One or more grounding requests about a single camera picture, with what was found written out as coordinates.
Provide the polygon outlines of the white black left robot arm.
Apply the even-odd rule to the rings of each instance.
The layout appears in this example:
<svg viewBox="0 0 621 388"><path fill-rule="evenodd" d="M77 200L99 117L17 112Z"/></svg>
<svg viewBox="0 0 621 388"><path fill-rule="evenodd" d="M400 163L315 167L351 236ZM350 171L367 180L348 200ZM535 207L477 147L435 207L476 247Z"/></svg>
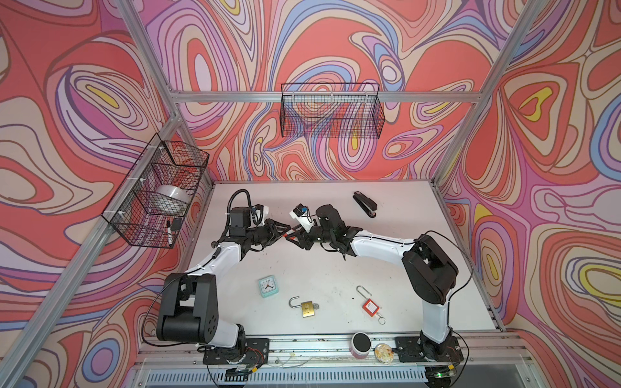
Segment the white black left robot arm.
<svg viewBox="0 0 621 388"><path fill-rule="evenodd" d="M241 325L219 317L218 282L249 252L272 246L290 226L268 217L268 208L253 204L247 189L235 191L226 205L226 221L212 251L185 273L164 282L156 326L160 341L233 349L244 345Z"/></svg>

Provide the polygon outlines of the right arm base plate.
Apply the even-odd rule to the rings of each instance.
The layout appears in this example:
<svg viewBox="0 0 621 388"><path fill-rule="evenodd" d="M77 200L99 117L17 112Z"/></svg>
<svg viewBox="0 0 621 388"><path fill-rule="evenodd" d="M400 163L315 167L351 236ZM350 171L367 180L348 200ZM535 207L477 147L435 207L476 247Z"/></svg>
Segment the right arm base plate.
<svg viewBox="0 0 621 388"><path fill-rule="evenodd" d="M449 334L440 344L425 336L397 336L392 349L403 363L451 363L464 361L459 341Z"/></svg>

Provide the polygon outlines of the red padlock with long shackle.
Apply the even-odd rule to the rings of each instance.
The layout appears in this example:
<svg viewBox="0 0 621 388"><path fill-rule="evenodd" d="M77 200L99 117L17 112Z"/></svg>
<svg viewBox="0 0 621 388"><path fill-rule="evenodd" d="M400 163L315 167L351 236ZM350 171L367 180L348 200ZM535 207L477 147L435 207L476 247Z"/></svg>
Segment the red padlock with long shackle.
<svg viewBox="0 0 621 388"><path fill-rule="evenodd" d="M362 309L367 315L370 315L371 318L376 318L380 325L385 325L386 319L380 313L380 306L373 300L373 294L362 285L357 286L356 291L365 299Z"/></svg>

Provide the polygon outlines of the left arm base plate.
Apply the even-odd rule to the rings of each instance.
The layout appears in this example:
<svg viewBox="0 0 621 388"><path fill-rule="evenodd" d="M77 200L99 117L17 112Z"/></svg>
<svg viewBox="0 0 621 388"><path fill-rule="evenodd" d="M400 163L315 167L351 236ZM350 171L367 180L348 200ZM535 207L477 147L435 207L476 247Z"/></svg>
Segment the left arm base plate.
<svg viewBox="0 0 621 388"><path fill-rule="evenodd" d="M239 340L233 348L206 346L204 365L262 366L268 362L270 340L267 337Z"/></svg>

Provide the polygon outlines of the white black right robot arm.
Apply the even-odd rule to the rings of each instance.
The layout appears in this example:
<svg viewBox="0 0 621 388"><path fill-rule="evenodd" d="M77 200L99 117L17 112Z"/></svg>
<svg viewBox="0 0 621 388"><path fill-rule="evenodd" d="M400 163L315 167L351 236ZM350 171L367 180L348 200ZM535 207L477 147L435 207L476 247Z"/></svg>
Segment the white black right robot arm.
<svg viewBox="0 0 621 388"><path fill-rule="evenodd" d="M449 293L456 286L459 269L432 237L421 234L416 239L397 239L348 226L332 205L322 205L315 213L298 205L289 216L299 225L286 239L303 250L328 244L344 258L361 256L402 266L422 300L420 342L438 349L448 344L453 333Z"/></svg>

